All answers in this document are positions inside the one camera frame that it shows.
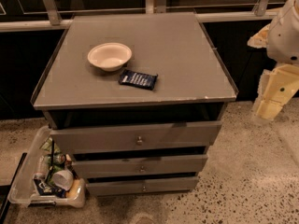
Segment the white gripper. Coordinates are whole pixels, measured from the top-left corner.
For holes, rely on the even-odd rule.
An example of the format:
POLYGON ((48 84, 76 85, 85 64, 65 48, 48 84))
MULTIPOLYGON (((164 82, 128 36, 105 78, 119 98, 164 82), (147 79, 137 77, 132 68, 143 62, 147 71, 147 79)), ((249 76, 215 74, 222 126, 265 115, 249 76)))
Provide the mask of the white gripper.
POLYGON ((273 120, 282 107, 299 90, 299 67, 282 63, 269 75, 262 99, 258 97, 253 104, 253 116, 264 120, 273 120))

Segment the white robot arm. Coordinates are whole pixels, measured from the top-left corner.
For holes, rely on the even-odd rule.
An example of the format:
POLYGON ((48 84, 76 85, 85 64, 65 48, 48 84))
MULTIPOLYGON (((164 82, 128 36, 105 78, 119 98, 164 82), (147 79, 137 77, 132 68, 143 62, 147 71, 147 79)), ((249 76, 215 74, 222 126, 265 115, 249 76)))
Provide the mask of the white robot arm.
POLYGON ((266 48, 276 62, 263 70, 252 111, 261 122, 272 121, 299 91, 299 0, 288 0, 276 17, 248 41, 248 46, 266 48))

